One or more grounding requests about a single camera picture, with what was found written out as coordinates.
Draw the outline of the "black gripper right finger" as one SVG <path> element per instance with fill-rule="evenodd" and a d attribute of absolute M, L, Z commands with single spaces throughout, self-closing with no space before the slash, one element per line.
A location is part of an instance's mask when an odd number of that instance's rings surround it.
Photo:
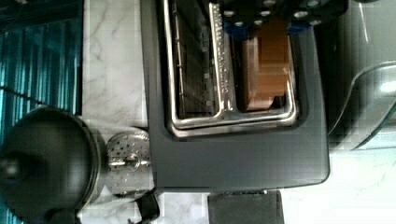
<path fill-rule="evenodd" d="M 287 22 L 288 33 L 299 34 L 313 26 L 337 19 L 347 9 L 347 0 L 284 0 L 281 16 Z"/>

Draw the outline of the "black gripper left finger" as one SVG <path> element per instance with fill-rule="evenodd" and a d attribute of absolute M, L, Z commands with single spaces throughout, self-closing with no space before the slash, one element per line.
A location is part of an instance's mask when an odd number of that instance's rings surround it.
<path fill-rule="evenodd" d="M 284 0 L 218 0 L 222 28 L 229 36 L 248 36 L 271 20 Z"/>

